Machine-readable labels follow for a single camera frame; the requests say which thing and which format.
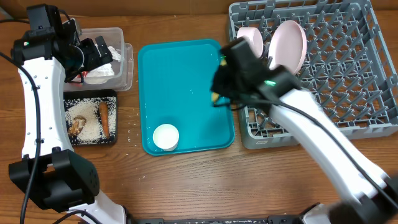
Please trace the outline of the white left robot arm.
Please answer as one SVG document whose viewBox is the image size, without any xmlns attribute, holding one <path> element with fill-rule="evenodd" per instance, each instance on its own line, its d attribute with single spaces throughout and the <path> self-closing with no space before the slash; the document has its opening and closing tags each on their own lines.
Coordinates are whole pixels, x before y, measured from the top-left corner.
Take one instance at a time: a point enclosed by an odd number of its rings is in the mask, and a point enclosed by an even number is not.
<svg viewBox="0 0 398 224">
<path fill-rule="evenodd" d="M 133 217 L 100 190 L 92 162 L 79 156 L 69 140 L 64 85 L 112 61 L 102 37 L 80 39 L 74 19 L 47 4 L 27 8 L 28 31 L 14 42 L 7 60 L 15 65 L 24 89 L 25 139 L 19 162 L 9 165 L 11 181 L 42 210 L 87 223 L 132 223 Z"/>
</svg>

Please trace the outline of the orange carrot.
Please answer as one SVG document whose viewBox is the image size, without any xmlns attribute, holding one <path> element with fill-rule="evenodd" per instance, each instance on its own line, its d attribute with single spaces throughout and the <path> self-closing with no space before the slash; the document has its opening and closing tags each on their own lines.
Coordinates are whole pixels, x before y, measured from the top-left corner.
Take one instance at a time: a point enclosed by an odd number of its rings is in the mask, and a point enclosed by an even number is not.
<svg viewBox="0 0 398 224">
<path fill-rule="evenodd" d="M 106 102 L 101 102 L 99 104 L 98 110 L 99 110 L 99 115 L 100 115 L 104 135 L 107 139 L 109 139 L 109 137 L 110 137 L 109 121 L 108 121 L 109 111 L 108 111 L 108 105 L 106 104 Z"/>
</svg>

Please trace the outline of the red snack wrapper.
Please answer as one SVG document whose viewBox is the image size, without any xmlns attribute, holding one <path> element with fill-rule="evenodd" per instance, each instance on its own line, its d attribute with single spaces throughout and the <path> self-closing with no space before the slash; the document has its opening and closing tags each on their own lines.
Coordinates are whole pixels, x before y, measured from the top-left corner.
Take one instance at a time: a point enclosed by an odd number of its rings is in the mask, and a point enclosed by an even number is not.
<svg viewBox="0 0 398 224">
<path fill-rule="evenodd" d="M 67 77 L 65 79 L 65 83 L 73 83 L 73 84 L 79 84 L 82 85 L 85 82 L 85 77 L 87 76 L 88 72 L 87 71 L 82 71 L 79 73 L 76 73 L 75 77 Z"/>
</svg>

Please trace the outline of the pink plate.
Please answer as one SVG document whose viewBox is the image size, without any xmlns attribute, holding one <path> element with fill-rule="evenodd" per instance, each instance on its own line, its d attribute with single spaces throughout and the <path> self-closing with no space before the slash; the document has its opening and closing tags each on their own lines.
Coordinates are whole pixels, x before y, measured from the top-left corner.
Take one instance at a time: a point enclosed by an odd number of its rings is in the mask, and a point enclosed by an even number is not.
<svg viewBox="0 0 398 224">
<path fill-rule="evenodd" d="M 269 68 L 283 65 L 296 75 L 302 68 L 307 53 L 307 37 L 301 25 L 293 20 L 284 21 L 271 38 L 268 57 Z"/>
</svg>

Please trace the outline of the brown food chunk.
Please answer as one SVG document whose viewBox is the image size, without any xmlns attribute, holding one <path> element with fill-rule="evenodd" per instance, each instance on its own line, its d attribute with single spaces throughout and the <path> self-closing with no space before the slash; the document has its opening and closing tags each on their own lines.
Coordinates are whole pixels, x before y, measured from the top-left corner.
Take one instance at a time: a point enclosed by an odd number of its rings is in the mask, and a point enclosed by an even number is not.
<svg viewBox="0 0 398 224">
<path fill-rule="evenodd" d="M 73 118 L 72 125 L 68 129 L 69 136 L 78 136 L 86 124 L 86 118 L 84 116 L 76 116 Z"/>
</svg>

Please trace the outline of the pink bowl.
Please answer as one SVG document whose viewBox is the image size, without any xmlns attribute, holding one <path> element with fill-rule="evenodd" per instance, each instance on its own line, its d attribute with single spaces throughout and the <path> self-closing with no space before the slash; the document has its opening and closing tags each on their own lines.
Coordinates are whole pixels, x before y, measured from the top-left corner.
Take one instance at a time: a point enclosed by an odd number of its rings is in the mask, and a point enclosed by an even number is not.
<svg viewBox="0 0 398 224">
<path fill-rule="evenodd" d="M 257 58 L 261 58 L 264 50 L 262 35 L 258 28 L 255 27 L 241 27 L 238 30 L 237 38 L 245 38 L 250 45 L 251 50 Z"/>
</svg>

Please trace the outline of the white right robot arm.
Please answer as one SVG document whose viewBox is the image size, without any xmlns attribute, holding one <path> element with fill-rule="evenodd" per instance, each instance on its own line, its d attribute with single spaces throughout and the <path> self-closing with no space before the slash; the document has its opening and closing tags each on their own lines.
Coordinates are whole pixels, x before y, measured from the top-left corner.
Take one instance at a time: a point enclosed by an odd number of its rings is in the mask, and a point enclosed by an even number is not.
<svg viewBox="0 0 398 224">
<path fill-rule="evenodd" d="M 365 157 L 296 76 L 282 65 L 267 68 L 242 37 L 224 46 L 221 56 L 211 90 L 266 112 L 310 154 L 340 196 L 332 205 L 311 206 L 295 223 L 387 223 L 397 215 L 397 177 Z"/>
</svg>

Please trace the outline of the white napkin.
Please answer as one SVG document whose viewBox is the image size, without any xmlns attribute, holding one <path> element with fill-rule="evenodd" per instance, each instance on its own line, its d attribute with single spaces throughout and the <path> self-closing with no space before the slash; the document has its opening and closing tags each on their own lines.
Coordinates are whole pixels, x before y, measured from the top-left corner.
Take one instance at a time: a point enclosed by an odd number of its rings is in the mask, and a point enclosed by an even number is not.
<svg viewBox="0 0 398 224">
<path fill-rule="evenodd" d="M 85 77 L 87 84 L 96 85 L 106 83 L 120 72 L 121 50 L 115 49 L 113 46 L 109 46 L 108 50 L 111 52 L 113 61 L 88 72 Z"/>
</svg>

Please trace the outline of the yellow plastic spoon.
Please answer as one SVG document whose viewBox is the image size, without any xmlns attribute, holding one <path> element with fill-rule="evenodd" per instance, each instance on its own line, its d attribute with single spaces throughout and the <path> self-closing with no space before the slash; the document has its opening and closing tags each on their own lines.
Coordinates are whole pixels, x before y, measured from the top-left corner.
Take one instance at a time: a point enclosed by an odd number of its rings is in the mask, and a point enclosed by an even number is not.
<svg viewBox="0 0 398 224">
<path fill-rule="evenodd" d="M 224 58 L 221 59 L 220 65 L 221 66 L 225 66 L 226 65 L 226 60 Z M 215 93 L 215 92 L 211 93 L 211 101 L 212 101 L 213 104 L 215 104 L 218 101 L 219 98 L 220 98 L 220 95 L 218 93 Z"/>
</svg>

